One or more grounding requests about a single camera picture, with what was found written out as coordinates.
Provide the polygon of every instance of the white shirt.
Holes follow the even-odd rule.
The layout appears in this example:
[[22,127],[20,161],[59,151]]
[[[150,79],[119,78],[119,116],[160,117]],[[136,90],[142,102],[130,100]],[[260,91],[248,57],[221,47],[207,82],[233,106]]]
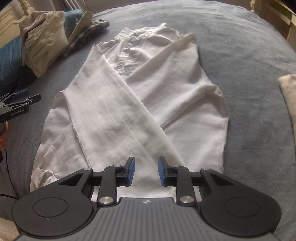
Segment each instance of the white shirt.
[[124,29],[94,45],[45,120],[31,188],[84,167],[103,171],[134,156],[131,187],[118,197],[174,197],[157,159],[199,172],[223,172],[228,112],[221,90],[199,65],[192,34],[161,24]]

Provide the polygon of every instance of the wooden furniture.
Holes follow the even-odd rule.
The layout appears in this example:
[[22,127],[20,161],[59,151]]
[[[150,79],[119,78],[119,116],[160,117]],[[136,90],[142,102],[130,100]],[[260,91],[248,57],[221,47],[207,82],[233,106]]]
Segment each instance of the wooden furniture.
[[34,11],[26,0],[18,0],[18,2],[24,11],[24,16],[19,20],[13,19],[10,5],[0,12],[0,47],[20,35],[19,23]]
[[271,23],[296,50],[296,14],[280,0],[251,0],[253,12]]

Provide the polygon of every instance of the bedpost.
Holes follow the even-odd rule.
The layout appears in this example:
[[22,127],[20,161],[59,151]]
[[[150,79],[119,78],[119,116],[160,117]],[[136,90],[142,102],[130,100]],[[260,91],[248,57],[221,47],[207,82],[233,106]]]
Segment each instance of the bedpost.
[[262,9],[262,0],[251,0],[251,12],[260,14]]
[[34,9],[30,7],[30,4],[26,0],[18,0],[18,2],[24,10],[24,15],[28,16],[34,11]]

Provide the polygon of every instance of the folded clothes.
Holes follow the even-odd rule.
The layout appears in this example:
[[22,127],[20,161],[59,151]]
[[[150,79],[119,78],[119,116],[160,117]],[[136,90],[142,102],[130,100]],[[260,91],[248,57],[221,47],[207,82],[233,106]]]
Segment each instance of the folded clothes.
[[37,77],[68,47],[65,12],[33,12],[20,23],[23,63]]

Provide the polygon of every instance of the patterned fabric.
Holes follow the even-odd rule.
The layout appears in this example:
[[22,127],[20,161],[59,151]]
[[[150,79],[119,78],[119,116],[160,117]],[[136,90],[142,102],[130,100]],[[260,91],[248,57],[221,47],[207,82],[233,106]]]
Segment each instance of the patterned fabric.
[[86,30],[81,32],[74,42],[69,46],[67,51],[64,53],[64,56],[67,57],[74,50],[79,49],[81,46],[85,45],[91,38],[97,36],[102,31],[106,30],[109,27],[109,22],[106,20],[93,20],[92,25],[89,26]]
[[34,11],[19,24],[20,35],[22,36],[23,44],[25,44],[25,39],[23,39],[24,34],[34,29],[35,27],[39,26],[40,24],[42,24],[46,18],[46,15],[44,14],[50,13],[50,12],[52,13],[52,11],[41,11],[41,12]]

